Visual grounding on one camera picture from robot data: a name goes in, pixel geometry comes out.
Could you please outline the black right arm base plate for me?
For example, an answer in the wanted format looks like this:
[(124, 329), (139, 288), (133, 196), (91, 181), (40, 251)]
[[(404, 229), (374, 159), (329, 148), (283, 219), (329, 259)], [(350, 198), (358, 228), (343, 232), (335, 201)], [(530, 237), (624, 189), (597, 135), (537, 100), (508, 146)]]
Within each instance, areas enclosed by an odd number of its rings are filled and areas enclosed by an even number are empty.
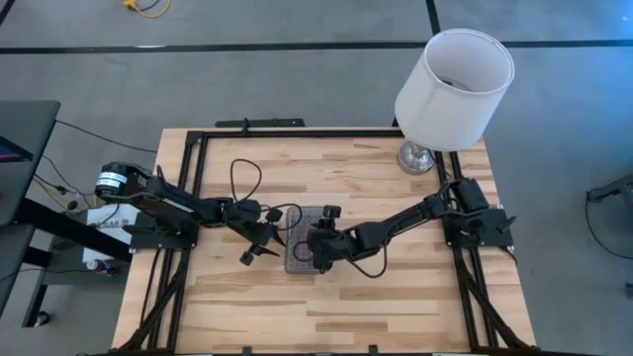
[(515, 220), (516, 217), (509, 218), (505, 210), (487, 209), (469, 217), (449, 215), (441, 221), (448, 245), (473, 249), (512, 246), (510, 227)]

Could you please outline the black desk leg beam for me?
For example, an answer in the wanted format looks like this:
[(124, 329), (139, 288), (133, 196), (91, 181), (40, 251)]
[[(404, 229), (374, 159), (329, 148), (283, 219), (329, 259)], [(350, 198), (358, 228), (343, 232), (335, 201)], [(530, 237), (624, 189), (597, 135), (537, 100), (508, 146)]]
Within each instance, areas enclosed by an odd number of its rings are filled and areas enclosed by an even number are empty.
[(27, 198), (22, 199), (14, 221), (30, 224), (36, 229), (74, 241), (116, 260), (130, 263), (133, 258), (127, 244), (101, 232), (96, 227), (78, 222)]

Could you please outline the table lamp white shade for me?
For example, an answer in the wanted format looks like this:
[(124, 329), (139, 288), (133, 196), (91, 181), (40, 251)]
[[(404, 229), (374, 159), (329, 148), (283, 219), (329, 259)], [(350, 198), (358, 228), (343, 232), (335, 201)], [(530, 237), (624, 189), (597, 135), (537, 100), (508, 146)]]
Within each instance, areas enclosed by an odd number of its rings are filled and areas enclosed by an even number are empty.
[(514, 75), (508, 49), (490, 35), (452, 29), (432, 37), (395, 101), (405, 137), (397, 154), (401, 169), (423, 174), (435, 162), (434, 151), (474, 145)]

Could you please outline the black aluminium table frame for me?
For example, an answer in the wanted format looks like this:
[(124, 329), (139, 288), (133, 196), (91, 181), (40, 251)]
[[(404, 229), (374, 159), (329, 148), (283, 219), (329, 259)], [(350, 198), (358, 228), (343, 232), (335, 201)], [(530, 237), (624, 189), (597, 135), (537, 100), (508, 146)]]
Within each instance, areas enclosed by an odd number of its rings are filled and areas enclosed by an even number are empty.
[[(434, 193), (436, 172), (411, 176), (395, 128), (213, 130), (205, 145), (163, 132), (166, 178), (203, 197), (250, 195), (266, 205), (337, 205), (340, 227), (379, 221)], [(440, 222), (400, 235), (389, 250), (324, 275), (291, 275), (280, 254), (239, 262), (247, 243), (205, 229), (191, 254), (175, 350), (179, 354), (460, 352), (469, 347), (451, 249)]]

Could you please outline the black stand leg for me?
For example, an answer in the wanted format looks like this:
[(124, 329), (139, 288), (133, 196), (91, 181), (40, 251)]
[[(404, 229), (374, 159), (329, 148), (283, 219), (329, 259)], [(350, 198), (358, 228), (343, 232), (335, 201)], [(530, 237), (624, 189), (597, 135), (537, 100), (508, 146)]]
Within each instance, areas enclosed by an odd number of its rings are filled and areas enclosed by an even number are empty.
[(591, 203), (600, 203), (610, 196), (621, 196), (626, 205), (633, 206), (633, 174), (625, 175), (606, 185), (587, 191)]

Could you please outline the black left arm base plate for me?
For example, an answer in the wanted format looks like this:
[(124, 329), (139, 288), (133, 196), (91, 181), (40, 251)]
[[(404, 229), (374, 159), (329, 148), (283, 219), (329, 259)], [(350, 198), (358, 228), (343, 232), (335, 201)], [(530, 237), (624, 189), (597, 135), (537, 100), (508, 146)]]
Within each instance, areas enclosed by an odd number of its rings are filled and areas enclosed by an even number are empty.
[(199, 226), (195, 222), (186, 222), (183, 227), (170, 227), (159, 223), (147, 215), (137, 217), (134, 224), (128, 224), (123, 230), (132, 238), (132, 249), (187, 249), (197, 245)]

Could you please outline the clear plastic box grey lid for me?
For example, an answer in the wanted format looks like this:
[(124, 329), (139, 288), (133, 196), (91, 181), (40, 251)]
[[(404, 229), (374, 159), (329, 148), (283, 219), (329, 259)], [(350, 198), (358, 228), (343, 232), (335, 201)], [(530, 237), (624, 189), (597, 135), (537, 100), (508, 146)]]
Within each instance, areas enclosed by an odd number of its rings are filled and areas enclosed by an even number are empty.
[(285, 271), (288, 274), (318, 274), (307, 246), (308, 232), (323, 216), (323, 206), (290, 207), (286, 213)]

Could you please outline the dark screen on desk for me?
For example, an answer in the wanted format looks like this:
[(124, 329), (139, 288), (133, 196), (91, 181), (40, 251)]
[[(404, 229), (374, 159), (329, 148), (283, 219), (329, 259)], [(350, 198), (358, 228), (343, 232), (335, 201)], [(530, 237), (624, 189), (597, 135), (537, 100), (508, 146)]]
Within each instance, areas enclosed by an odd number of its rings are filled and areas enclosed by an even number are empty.
[(0, 135), (0, 163), (32, 161), (33, 155), (15, 142)]

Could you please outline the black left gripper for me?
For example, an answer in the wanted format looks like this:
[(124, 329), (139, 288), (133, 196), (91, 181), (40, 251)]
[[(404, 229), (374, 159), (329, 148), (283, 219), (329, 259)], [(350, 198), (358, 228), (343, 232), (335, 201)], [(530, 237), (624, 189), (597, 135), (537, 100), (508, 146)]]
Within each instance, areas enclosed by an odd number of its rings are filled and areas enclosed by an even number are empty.
[(277, 208), (263, 208), (255, 200), (240, 202), (238, 212), (241, 218), (238, 232), (251, 243), (250, 247), (242, 253), (239, 262), (249, 266), (255, 256), (266, 254), (279, 257), (277, 252), (268, 249), (266, 245), (270, 240), (274, 240), (280, 245), (286, 246), (277, 226), (283, 213)]

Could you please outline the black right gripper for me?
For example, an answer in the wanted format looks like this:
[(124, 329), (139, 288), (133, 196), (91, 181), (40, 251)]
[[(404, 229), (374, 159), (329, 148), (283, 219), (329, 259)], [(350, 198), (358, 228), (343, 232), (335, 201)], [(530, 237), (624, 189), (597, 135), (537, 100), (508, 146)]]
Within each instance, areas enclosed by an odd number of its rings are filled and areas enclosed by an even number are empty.
[(351, 229), (336, 228), (336, 220), (341, 212), (339, 206), (324, 206), (322, 217), (308, 231), (307, 244), (312, 254), (312, 264), (319, 272), (329, 271), (335, 261), (352, 263)]

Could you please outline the black mounting bar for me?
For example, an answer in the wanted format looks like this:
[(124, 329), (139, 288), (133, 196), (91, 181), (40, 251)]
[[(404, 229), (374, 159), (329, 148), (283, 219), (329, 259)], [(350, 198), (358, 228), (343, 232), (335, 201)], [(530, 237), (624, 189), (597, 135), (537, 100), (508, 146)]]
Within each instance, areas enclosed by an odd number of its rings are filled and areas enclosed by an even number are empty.
[(215, 127), (220, 129), (238, 128), (241, 130), (249, 130), (253, 128), (304, 128), (306, 123), (300, 118), (291, 119), (257, 119), (250, 120), (243, 118), (241, 120), (217, 121)]

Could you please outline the black desk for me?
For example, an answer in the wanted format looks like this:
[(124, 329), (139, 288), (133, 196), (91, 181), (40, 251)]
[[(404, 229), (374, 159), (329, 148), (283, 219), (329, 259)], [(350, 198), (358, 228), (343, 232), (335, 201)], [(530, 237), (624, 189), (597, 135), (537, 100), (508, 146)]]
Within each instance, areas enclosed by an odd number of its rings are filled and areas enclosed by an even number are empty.
[(15, 222), (15, 213), (22, 199), (29, 199), (59, 108), (57, 101), (0, 101), (0, 135), (33, 155), (32, 161), (0, 163), (0, 316), (36, 229)]

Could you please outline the white printed sign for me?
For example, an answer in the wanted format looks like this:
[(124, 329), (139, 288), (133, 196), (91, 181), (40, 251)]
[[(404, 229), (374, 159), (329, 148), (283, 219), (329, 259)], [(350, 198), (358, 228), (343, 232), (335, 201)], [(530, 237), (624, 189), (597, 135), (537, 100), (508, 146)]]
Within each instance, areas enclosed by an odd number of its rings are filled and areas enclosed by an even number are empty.
[(90, 210), (87, 214), (87, 224), (96, 226), (99, 231), (129, 246), (132, 235), (124, 231), (123, 227), (135, 224), (138, 213), (139, 210), (131, 205), (106, 205)]

